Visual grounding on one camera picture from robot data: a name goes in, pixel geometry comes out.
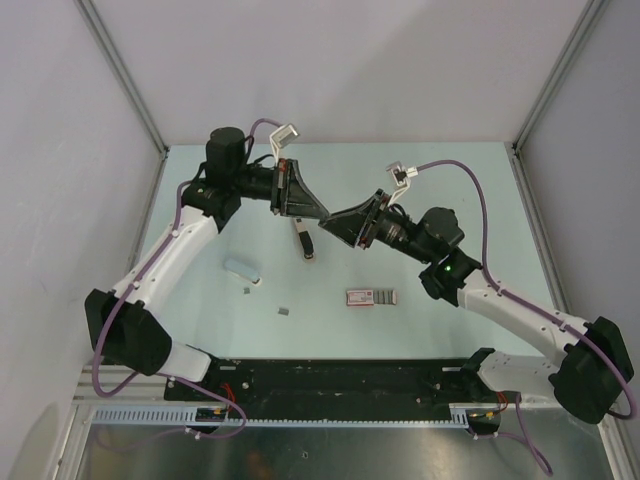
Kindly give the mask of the red white staple box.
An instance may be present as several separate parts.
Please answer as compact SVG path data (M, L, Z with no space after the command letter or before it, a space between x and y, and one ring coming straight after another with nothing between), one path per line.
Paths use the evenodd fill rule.
M346 291L346 305L348 307L395 306L397 303L398 295L394 289L350 289Z

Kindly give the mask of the light blue stapler cover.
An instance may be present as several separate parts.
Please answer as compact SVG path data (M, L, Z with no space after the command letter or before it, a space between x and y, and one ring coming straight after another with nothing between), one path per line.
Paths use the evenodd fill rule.
M259 271L244 262L228 258L225 260L223 266L227 272L248 284L260 286L262 283L262 276Z

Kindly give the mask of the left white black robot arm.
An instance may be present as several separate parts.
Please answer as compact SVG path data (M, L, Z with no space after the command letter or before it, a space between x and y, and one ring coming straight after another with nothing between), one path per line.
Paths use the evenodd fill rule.
M275 163L250 161L255 134L236 127L211 132L206 158L196 175L179 184L171 223L152 250L110 290L94 289L85 312L97 371L102 360L135 374L186 380L197 398L214 397L221 376L209 368L210 356L172 339L159 321L160 311L191 262L215 240L244 198L268 202L275 215L321 220L328 212L301 178L297 161L282 150L299 135L291 124L274 125L269 136Z

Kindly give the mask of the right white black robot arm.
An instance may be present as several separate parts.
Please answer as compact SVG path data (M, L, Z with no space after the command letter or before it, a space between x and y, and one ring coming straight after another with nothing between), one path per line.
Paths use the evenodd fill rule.
M489 277L485 265L466 255L455 212L433 207L413 222L389 195L377 191L366 202L328 215L320 227L353 248L374 241L420 262L426 293L481 315L542 354L541 360L488 349L478 366L463 373L461 388L473 401L496 390L555 399L590 424L605 416L629 420L638 407L629 382L634 376L618 326L600 317L588 322L548 309L511 292Z

